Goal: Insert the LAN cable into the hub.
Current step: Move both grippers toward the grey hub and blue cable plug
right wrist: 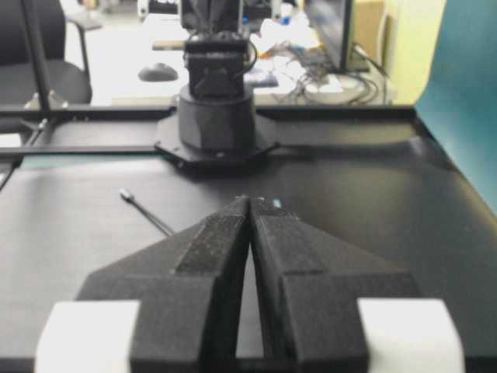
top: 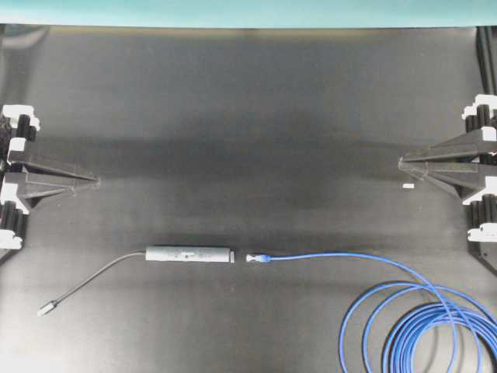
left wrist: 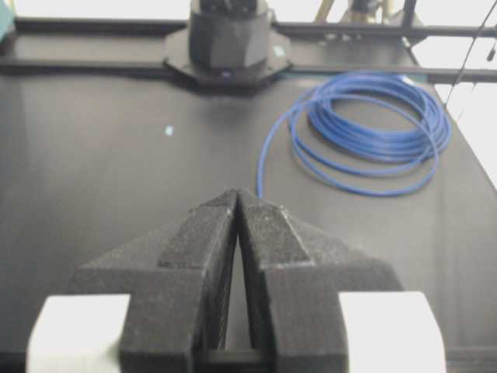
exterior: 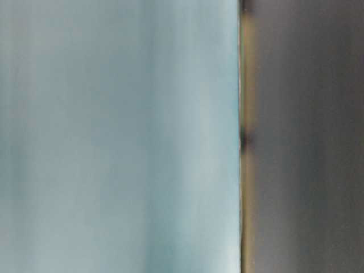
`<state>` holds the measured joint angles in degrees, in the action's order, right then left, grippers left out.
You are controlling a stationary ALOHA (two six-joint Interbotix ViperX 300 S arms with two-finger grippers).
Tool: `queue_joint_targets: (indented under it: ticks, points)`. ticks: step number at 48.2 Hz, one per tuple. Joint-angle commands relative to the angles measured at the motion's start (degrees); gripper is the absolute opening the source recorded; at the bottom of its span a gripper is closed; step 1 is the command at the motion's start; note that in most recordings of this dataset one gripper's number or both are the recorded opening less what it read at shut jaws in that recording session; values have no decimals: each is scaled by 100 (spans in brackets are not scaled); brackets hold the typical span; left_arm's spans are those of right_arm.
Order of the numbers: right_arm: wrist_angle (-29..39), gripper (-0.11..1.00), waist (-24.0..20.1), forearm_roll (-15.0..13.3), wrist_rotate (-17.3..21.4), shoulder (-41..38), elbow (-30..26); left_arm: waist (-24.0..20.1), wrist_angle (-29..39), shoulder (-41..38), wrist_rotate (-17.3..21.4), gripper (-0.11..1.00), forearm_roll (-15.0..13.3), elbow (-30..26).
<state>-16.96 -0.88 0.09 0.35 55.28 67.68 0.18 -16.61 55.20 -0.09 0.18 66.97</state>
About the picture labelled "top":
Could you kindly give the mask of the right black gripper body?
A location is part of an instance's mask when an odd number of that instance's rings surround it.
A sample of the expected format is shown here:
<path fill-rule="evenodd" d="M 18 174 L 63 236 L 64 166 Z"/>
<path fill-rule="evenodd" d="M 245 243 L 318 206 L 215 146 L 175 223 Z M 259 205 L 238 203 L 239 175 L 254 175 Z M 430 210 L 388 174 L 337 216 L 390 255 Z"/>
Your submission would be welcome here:
<path fill-rule="evenodd" d="M 476 155 L 471 155 L 470 169 L 478 184 L 470 186 L 462 203 L 470 208 L 471 224 L 467 238 L 471 242 L 496 240 L 496 96 L 478 94 L 461 114 L 466 134 L 476 141 Z"/>

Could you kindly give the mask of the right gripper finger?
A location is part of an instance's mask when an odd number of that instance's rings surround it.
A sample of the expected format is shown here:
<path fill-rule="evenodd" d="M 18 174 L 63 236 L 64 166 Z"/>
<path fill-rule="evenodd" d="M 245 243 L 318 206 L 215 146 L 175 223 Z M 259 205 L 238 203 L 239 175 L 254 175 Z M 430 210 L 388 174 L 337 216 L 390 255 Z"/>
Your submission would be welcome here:
<path fill-rule="evenodd" d="M 400 170 L 457 197 L 470 197 L 486 187 L 484 167 L 479 163 L 400 161 Z"/>
<path fill-rule="evenodd" d="M 401 157 L 403 162 L 435 162 L 448 159 L 474 159 L 490 152 L 490 130 L 477 129 L 448 141 L 409 152 Z"/>

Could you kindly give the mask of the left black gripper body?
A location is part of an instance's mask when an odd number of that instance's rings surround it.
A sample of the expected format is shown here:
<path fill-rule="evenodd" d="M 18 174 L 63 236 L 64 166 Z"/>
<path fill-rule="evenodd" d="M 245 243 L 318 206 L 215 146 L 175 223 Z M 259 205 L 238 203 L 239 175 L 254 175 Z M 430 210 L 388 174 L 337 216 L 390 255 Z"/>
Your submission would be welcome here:
<path fill-rule="evenodd" d="M 22 157 L 36 140 L 40 120 L 34 108 L 27 105 L 5 104 L 1 122 L 6 126 L 6 170 L 1 184 L 1 248 L 21 249 L 30 208 L 20 197 L 26 185 L 27 168 Z"/>

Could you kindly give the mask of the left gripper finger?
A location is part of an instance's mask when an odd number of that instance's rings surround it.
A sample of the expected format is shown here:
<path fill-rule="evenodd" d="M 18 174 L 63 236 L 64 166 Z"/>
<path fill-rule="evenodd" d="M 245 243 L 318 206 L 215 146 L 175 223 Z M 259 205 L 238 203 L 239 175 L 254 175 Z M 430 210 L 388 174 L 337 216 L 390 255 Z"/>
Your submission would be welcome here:
<path fill-rule="evenodd" d="M 41 201 L 74 196 L 98 187 L 99 181 L 80 180 L 39 173 L 6 173 L 5 201 L 20 210 L 32 210 Z"/>
<path fill-rule="evenodd" d="M 45 174 L 71 177 L 80 180 L 99 181 L 99 177 L 81 165 L 59 159 L 56 155 L 43 149 L 26 148 L 23 151 L 11 150 L 8 154 L 10 165 L 21 164 L 28 169 L 35 169 Z"/>

